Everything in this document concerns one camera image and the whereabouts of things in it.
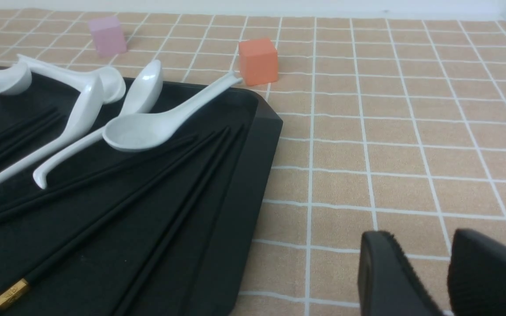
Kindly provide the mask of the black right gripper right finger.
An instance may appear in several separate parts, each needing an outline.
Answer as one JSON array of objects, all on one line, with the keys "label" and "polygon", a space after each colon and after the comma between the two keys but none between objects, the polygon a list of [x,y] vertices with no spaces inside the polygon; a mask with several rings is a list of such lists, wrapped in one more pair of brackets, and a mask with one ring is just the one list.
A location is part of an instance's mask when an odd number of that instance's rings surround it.
[{"label": "black right gripper right finger", "polygon": [[506,246],[472,229],[457,229],[448,266],[456,316],[506,316]]}]

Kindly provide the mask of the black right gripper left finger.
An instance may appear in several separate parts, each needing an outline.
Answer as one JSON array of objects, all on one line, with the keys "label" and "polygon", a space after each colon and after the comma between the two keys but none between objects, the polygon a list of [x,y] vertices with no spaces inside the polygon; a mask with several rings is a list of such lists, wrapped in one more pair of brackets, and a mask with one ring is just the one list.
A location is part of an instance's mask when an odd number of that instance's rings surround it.
[{"label": "black right gripper left finger", "polygon": [[358,295],[362,316],[442,316],[394,235],[361,236]]}]

